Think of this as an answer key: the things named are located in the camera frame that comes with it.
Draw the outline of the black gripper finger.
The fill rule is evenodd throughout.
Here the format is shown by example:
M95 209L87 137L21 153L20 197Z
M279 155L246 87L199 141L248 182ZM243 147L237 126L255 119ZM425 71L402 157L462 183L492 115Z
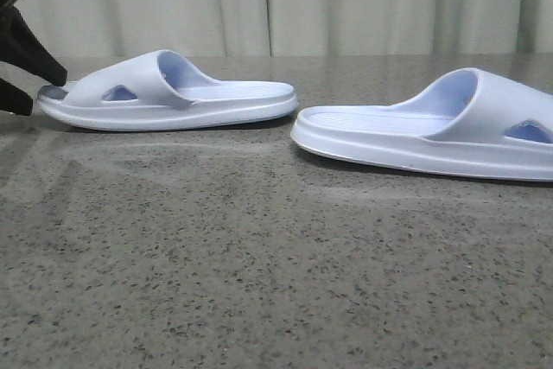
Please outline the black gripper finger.
M15 7L16 1L1 0L1 61L63 86L67 70L35 37Z
M16 115L29 116L33 109L33 99L24 91L0 80L0 110Z

